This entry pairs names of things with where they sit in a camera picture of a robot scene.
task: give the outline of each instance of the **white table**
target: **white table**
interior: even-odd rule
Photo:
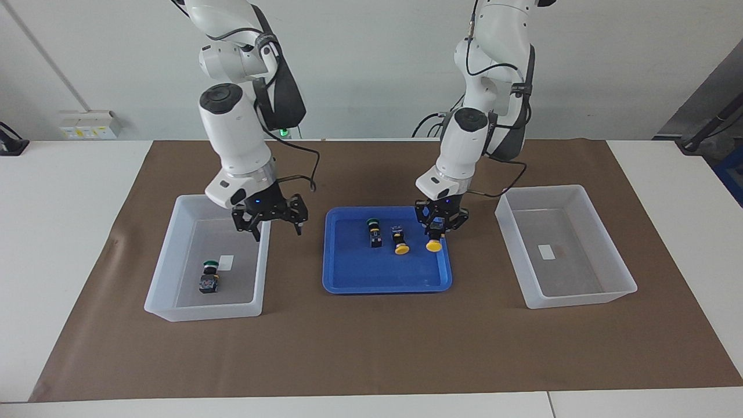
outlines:
[[[35,142],[0,159],[0,417],[740,417],[743,388],[23,403],[150,142]],[[609,143],[738,370],[743,210],[674,144]]]

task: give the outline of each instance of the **white sticker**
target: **white sticker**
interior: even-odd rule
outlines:
[[[235,259],[233,255],[223,255],[219,257],[219,268],[218,271],[230,271],[232,270],[232,261]]]
[[[542,253],[542,260],[555,260],[555,253],[549,245],[540,245],[539,252]]]

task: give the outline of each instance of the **translucent plastic container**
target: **translucent plastic container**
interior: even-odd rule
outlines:
[[[511,189],[496,218],[529,308],[605,303],[637,291],[582,186]]]
[[[173,322],[260,315],[269,237],[270,222],[262,223],[258,243],[236,231],[231,212],[206,196],[179,196],[144,309]],[[202,294],[198,281],[207,260],[220,262],[218,288]]]

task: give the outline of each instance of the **white robotic arm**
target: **white robotic arm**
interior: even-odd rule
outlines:
[[[278,39],[263,12],[246,0],[176,1],[213,41],[199,54],[204,73],[229,82],[210,87],[199,100],[222,166],[207,196],[231,209],[237,230],[252,232],[256,240],[260,222],[273,219],[293,223],[301,234],[307,208],[300,195],[282,195],[264,142],[264,132],[298,126],[306,113]]]
[[[534,50],[528,40],[528,17],[534,7],[556,0],[487,0],[470,22],[470,35],[459,42],[455,64],[467,90],[461,108],[444,121],[441,154],[415,185],[426,200],[415,203],[418,221],[426,227],[430,251],[441,249],[439,239],[469,217],[460,208],[482,155],[509,161],[523,147],[524,128],[531,118],[529,97]],[[507,91],[499,86],[507,85]],[[500,94],[508,96],[505,115],[494,112]]]

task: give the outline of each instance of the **brown table covering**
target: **brown table covering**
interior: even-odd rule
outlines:
[[[170,323],[143,309],[152,272],[176,197],[203,193],[218,159],[207,142],[153,143],[30,401],[743,385],[606,143],[528,141],[519,186],[583,185],[638,291],[541,310],[524,304],[496,201],[473,195],[470,220],[447,236],[447,292],[325,292],[328,210],[411,205],[438,144],[309,144],[322,152],[318,191],[284,189],[302,193],[311,219],[302,237],[271,228],[263,314]],[[270,146],[280,174],[311,169],[311,155]],[[473,188],[500,190],[518,170],[481,160]]]

